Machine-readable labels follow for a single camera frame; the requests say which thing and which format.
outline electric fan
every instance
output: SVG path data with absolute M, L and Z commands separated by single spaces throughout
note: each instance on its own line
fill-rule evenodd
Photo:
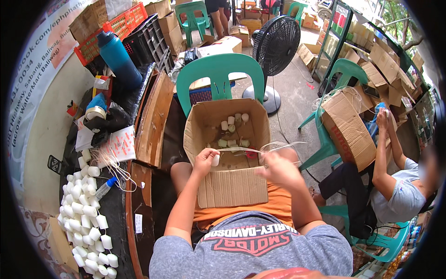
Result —
M 274 88 L 266 86 L 266 81 L 268 76 L 282 72 L 291 62 L 299 47 L 301 30 L 293 18 L 280 16 L 267 21 L 252 37 L 252 57 L 260 64 L 265 78 L 263 107 L 272 114 L 280 108 L 281 99 Z M 254 99 L 252 85 L 245 89 L 242 98 Z

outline blue water bottle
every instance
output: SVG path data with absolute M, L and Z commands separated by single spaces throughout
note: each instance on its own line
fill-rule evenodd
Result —
M 108 31 L 96 35 L 99 54 L 110 67 L 119 81 L 129 90 L 135 89 L 142 83 L 141 73 L 135 67 L 125 50 L 121 40 L 114 33 Z

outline wall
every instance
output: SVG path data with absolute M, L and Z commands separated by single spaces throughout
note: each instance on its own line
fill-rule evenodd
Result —
M 60 176 L 47 167 L 48 157 L 61 160 L 73 117 L 66 113 L 93 86 L 93 75 L 72 54 L 55 76 L 39 105 L 29 134 L 25 157 L 23 206 L 58 214 Z

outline dark pants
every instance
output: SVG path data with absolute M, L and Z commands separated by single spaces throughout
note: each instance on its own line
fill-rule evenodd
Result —
M 347 162 L 336 168 L 321 183 L 319 189 L 322 198 L 328 199 L 341 188 L 347 193 L 348 218 L 350 220 L 350 235 L 361 239 L 367 239 L 376 228 L 376 215 L 372 206 L 367 204 L 370 191 L 373 188 L 374 163 L 364 171 L 358 173 L 355 164 Z M 361 175 L 369 174 L 369 185 L 363 185 Z

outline green plastic chair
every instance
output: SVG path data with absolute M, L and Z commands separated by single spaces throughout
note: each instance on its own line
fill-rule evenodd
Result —
M 204 17 L 195 17 L 194 11 L 201 11 Z M 175 6 L 175 13 L 180 26 L 186 33 L 187 47 L 192 45 L 192 31 L 198 30 L 200 38 L 203 41 L 203 35 L 206 34 L 206 28 L 209 28 L 211 35 L 214 36 L 214 27 L 207 15 L 206 5 L 203 1 L 194 1 Z M 181 23 L 180 14 L 186 13 L 187 20 Z
M 211 79 L 212 100 L 232 99 L 228 75 L 235 72 L 246 73 L 251 77 L 254 96 L 263 104 L 264 76 L 262 68 L 254 58 L 240 53 L 210 55 L 190 62 L 178 74 L 177 96 L 186 117 L 192 109 L 189 86 L 194 81 L 208 77 Z
M 368 81 L 367 74 L 364 72 L 364 70 L 358 64 L 355 64 L 345 58 L 336 60 L 327 80 L 330 81 L 335 73 L 342 73 L 342 76 L 336 84 L 335 89 L 347 86 L 351 77 L 356 77 L 359 80 L 360 84 L 367 83 Z M 324 95 L 326 94 L 325 91 L 327 90 L 329 83 L 330 82 L 327 82 L 327 85 L 325 86 L 322 100 L 324 98 Z M 321 116 L 323 113 L 324 110 L 321 108 L 321 104 L 319 104 L 318 109 L 315 112 L 311 113 L 311 115 L 307 119 L 305 119 L 305 121 L 303 121 L 302 124 L 300 124 L 300 126 L 297 128 L 300 131 L 304 125 L 308 124 L 312 119 L 315 119 L 319 141 L 321 143 L 321 148 L 299 167 L 301 171 L 307 169 L 308 167 L 316 164 L 319 161 L 322 161 L 327 157 L 338 154 L 338 150 L 336 149 L 333 141 L 330 138 L 330 135 L 328 134 L 321 121 Z M 339 157 L 331 163 L 331 167 L 336 166 L 341 161 L 342 159 Z
M 375 245 L 379 247 L 389 248 L 389 251 L 384 256 L 376 256 L 372 255 L 366 251 L 368 255 L 372 256 L 373 258 L 377 259 L 378 261 L 382 262 L 390 262 L 392 261 L 400 252 L 402 246 L 404 245 L 404 242 L 406 240 L 406 236 L 409 233 L 409 221 L 408 222 L 398 222 L 396 223 L 398 226 L 400 226 L 400 233 L 396 238 L 387 237 L 382 234 L 373 233 L 372 236 L 370 236 L 367 240 L 365 239 L 359 239 L 357 237 L 353 237 L 350 235 L 350 221 L 348 219 L 348 209 L 347 205 L 331 205 L 331 206 L 322 206 L 318 207 L 320 213 L 324 214 L 330 214 L 330 215 L 336 215 L 341 216 L 344 219 L 344 226 L 345 226 L 345 238 L 347 239 L 348 243 L 350 245 L 355 246 L 356 248 L 364 251 L 362 248 L 358 247 L 356 244 L 366 244 L 366 245 Z
M 301 2 L 293 2 L 291 4 L 291 6 L 289 7 L 288 13 L 286 15 L 290 17 L 291 16 L 291 12 L 293 11 L 293 9 L 295 7 L 299 7 L 299 9 L 297 11 L 296 16 L 294 17 L 294 20 L 295 21 L 299 21 L 299 27 L 301 27 L 302 26 L 302 20 L 301 20 L 302 19 L 302 15 L 304 14 L 304 9 L 306 7 L 308 7 L 308 4 L 301 3 Z

